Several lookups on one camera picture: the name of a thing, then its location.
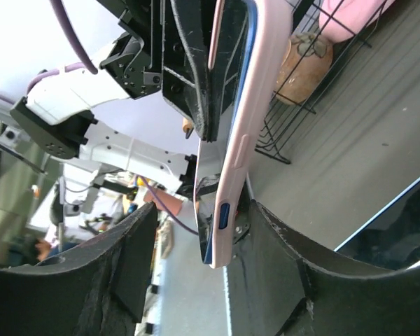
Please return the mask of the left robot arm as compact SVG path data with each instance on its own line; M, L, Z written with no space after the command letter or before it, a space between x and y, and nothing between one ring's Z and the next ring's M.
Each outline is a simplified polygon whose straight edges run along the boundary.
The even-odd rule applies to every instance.
M51 7L80 64L38 75L12 117L58 160L96 162L154 180L191 197L195 155L157 148L112 129L93 108L161 92L203 140L216 137L211 111L209 40L213 1L103 1L123 33L92 61L64 4Z

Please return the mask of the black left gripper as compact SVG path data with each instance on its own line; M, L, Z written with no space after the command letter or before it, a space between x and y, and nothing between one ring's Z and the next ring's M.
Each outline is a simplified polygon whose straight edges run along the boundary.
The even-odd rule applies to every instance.
M192 122L203 141L215 141L216 116L208 69L215 1L165 1L162 82L160 0L101 0L124 32L99 64L132 99L158 92Z

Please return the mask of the pink phone case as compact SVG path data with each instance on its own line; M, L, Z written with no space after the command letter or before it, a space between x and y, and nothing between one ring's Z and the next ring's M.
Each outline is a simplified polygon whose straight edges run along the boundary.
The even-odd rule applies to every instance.
M293 27L287 1L247 1L246 7L246 46L203 260L212 268L230 263L239 197Z

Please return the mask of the pink round plate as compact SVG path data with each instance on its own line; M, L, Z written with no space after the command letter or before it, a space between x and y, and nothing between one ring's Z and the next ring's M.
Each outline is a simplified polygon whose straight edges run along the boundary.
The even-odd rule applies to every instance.
M371 25L394 0L325 0L321 4L318 24L321 35L340 43Z

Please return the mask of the brown ceramic bowl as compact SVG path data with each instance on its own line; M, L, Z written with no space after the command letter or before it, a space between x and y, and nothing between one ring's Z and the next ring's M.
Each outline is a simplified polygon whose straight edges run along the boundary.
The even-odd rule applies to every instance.
M304 102L327 74L333 61L333 44L324 36L293 34L283 56L274 91L287 105Z

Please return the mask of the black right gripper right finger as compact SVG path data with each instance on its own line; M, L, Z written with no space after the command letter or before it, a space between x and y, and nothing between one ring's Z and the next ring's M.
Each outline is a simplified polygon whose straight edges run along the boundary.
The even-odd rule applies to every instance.
M420 267L340 255L258 202L247 222L227 267L233 335L420 335Z

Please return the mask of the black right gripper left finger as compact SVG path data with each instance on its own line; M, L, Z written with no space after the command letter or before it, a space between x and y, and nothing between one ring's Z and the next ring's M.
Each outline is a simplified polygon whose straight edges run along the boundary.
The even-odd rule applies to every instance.
M0 335L133 335L158 226L146 203L115 227L39 264L0 269Z

